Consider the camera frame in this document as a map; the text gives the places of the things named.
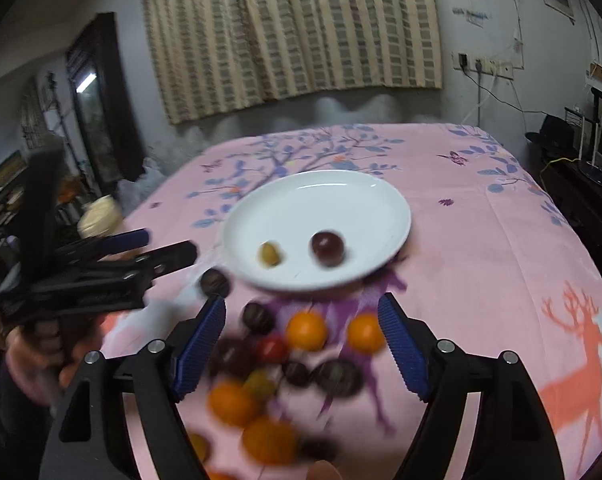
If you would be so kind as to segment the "person's left hand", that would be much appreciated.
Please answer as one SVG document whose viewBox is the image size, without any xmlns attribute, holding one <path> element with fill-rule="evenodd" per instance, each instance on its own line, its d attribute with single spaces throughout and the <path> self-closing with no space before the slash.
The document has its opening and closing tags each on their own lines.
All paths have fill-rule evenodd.
<svg viewBox="0 0 602 480">
<path fill-rule="evenodd" d="M 53 368 L 62 365 L 61 354 L 46 354 L 38 343 L 29 339 L 20 327 L 14 328 L 6 339 L 7 369 L 19 389 L 35 404 L 49 408 L 55 394 L 65 390 L 83 362 L 86 353 L 100 351 L 104 336 L 97 318 L 91 333 L 76 343 L 72 358 L 56 375 L 47 375 Z"/>
</svg>

